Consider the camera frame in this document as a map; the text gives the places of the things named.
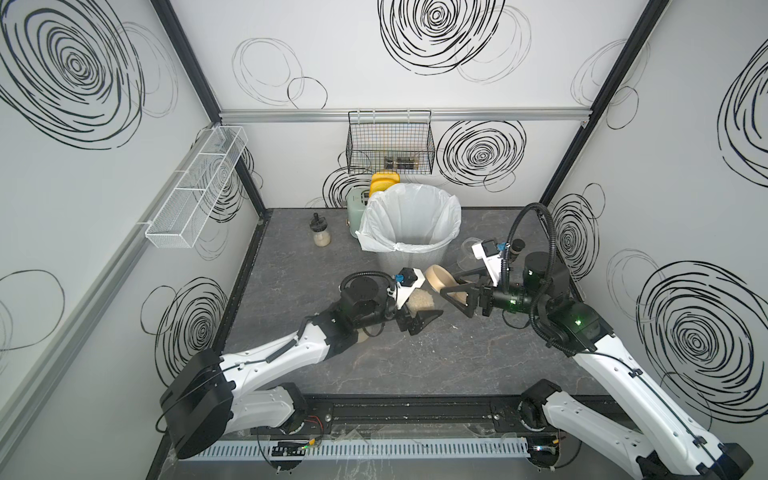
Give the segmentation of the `glass rice jar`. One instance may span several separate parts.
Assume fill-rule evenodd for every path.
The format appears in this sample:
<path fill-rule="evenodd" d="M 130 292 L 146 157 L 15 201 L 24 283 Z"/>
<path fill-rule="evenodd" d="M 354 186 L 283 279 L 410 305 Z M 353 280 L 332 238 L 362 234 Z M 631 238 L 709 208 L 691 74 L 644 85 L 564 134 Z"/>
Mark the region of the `glass rice jar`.
<path fill-rule="evenodd" d="M 475 256 L 473 250 L 474 245 L 481 242 L 482 240 L 476 237 L 469 237 L 462 242 L 457 256 L 457 266 L 460 271 L 473 270 L 484 266 L 483 261 Z"/>

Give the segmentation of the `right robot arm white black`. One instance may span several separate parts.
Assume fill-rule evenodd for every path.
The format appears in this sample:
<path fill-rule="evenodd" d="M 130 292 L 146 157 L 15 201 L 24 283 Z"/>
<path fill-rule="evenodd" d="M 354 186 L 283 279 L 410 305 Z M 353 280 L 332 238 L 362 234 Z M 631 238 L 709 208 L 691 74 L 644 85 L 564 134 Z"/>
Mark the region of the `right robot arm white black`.
<path fill-rule="evenodd" d="M 752 467 L 742 446 L 721 442 L 688 415 L 631 358 L 610 325 L 571 295 L 569 271 L 559 259 L 528 254 L 521 282 L 508 288 L 502 286 L 500 256 L 482 262 L 457 275 L 433 265 L 427 279 L 467 317 L 494 310 L 528 315 L 537 335 L 590 373 L 636 426 L 624 427 L 542 379 L 518 404 L 525 428 L 569 433 L 635 479 L 740 479 Z"/>

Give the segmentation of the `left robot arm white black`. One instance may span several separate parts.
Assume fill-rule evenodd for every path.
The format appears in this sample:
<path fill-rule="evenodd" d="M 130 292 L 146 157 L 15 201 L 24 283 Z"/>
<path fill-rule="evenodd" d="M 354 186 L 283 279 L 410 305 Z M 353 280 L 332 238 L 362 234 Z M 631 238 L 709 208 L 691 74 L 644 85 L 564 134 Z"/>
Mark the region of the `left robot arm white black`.
<path fill-rule="evenodd" d="M 415 336 L 439 318 L 420 270 L 345 277 L 340 297 L 282 338 L 238 353 L 196 353 L 160 398 L 161 419 L 177 458 L 194 457 L 222 436 L 259 427 L 284 433 L 308 419 L 305 398 L 280 378 L 333 358 L 369 337 L 370 327 L 396 323 Z"/>

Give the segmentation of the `small dark spice bottle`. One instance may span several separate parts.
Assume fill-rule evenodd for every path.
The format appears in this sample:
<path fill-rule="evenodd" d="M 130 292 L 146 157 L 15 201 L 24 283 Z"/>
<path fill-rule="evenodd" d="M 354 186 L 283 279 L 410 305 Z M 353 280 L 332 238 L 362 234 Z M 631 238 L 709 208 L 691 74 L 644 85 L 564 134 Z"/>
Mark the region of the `small dark spice bottle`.
<path fill-rule="evenodd" d="M 519 255 L 526 247 L 526 243 L 524 240 L 517 238 L 514 239 L 510 244 L 510 252 L 515 255 Z"/>

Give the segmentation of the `metal mesh trash bin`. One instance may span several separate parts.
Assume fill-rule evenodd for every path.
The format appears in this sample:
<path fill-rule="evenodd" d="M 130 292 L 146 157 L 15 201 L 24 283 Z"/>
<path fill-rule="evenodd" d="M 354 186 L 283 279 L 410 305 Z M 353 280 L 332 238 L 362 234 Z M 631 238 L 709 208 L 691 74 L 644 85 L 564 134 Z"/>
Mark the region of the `metal mesh trash bin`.
<path fill-rule="evenodd" d="M 395 246 L 402 247 L 402 250 L 376 253 L 381 270 L 390 275 L 398 274 L 403 268 L 425 271 L 434 264 L 440 264 L 448 250 L 448 243 L 444 245 L 396 243 Z"/>

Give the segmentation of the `white plastic bin liner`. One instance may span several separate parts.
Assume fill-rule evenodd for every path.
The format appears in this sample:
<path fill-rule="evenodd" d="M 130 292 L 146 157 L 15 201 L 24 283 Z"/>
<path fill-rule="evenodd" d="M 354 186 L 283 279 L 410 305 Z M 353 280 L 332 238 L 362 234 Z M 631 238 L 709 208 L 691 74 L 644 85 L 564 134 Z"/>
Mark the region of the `white plastic bin liner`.
<path fill-rule="evenodd" d="M 456 239 L 459 199 L 432 185 L 398 183 L 371 196 L 356 238 L 373 253 L 431 253 Z"/>

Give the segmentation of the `yellow toast slice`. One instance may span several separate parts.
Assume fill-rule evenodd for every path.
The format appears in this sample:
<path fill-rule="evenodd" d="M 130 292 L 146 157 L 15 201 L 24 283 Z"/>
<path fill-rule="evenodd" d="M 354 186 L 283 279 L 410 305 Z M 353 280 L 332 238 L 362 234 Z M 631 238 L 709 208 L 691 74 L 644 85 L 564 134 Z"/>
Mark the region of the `yellow toast slice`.
<path fill-rule="evenodd" d="M 399 183 L 400 175 L 397 172 L 380 171 L 372 175 L 371 182 L 376 181 L 390 181 L 393 183 Z"/>
<path fill-rule="evenodd" d="M 386 191 L 387 189 L 391 188 L 392 186 L 398 183 L 399 183 L 398 180 L 394 180 L 390 178 L 374 179 L 372 180 L 369 187 L 369 196 L 372 197 L 376 193 Z"/>

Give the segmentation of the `dark bottle in basket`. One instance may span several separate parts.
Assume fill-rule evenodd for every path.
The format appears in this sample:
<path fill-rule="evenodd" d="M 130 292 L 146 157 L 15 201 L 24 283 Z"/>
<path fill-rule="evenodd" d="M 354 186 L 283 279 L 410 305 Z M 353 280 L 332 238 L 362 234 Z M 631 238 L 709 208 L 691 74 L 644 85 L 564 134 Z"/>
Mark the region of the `dark bottle in basket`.
<path fill-rule="evenodd" d="M 409 157 L 385 157 L 384 169 L 391 171 L 415 171 L 419 168 L 417 159 Z"/>

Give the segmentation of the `mint green toaster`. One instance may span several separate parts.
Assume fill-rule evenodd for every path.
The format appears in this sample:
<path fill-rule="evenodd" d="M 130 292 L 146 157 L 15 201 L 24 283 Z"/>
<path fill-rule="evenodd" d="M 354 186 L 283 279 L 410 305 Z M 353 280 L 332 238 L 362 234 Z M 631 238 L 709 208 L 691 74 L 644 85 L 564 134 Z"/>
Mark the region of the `mint green toaster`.
<path fill-rule="evenodd" d="M 349 233 L 353 238 L 357 237 L 362 216 L 369 200 L 369 188 L 363 186 L 352 187 L 346 196 L 347 224 Z"/>

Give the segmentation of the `small bottle black pump top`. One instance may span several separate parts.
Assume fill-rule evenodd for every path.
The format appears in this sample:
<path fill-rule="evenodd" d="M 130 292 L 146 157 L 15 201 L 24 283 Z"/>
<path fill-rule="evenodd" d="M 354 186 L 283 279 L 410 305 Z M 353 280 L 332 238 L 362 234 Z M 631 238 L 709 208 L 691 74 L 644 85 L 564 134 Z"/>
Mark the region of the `small bottle black pump top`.
<path fill-rule="evenodd" d="M 321 216 L 318 212 L 314 212 L 309 227 L 312 231 L 313 242 L 317 247 L 326 247 L 331 243 L 328 222 L 324 216 Z"/>

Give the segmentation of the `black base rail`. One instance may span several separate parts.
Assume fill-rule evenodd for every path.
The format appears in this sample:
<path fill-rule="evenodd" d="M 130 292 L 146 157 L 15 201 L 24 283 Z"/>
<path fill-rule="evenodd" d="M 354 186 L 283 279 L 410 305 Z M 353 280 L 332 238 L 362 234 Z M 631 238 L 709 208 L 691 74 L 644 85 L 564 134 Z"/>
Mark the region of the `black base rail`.
<path fill-rule="evenodd" d="M 306 394 L 303 418 L 308 426 L 300 431 L 330 434 L 343 425 L 474 424 L 494 433 L 522 436 L 549 435 L 561 431 L 576 433 L 564 426 L 548 425 L 534 432 L 523 425 L 518 412 L 519 395 L 332 395 Z"/>

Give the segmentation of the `white mesh wall shelf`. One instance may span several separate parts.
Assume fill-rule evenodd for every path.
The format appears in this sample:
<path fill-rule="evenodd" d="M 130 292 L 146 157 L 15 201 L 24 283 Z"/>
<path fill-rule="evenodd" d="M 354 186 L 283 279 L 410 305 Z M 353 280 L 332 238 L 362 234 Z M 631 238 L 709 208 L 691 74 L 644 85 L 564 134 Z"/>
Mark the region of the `white mesh wall shelf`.
<path fill-rule="evenodd" d="M 246 150 L 239 126 L 205 129 L 191 149 L 191 161 L 150 221 L 146 238 L 160 249 L 191 248 L 210 221 L 226 223 L 239 212 L 244 194 L 236 167 Z"/>

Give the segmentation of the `aluminium wall rail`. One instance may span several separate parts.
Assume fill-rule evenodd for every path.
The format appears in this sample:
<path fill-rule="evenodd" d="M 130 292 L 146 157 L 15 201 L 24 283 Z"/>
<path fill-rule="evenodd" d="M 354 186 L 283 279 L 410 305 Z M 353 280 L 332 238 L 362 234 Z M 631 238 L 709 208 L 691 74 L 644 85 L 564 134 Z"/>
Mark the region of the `aluminium wall rail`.
<path fill-rule="evenodd" d="M 232 124 L 318 122 L 431 121 L 578 121 L 589 120 L 585 107 L 405 108 L 405 109 L 236 109 L 223 110 L 220 121 Z"/>

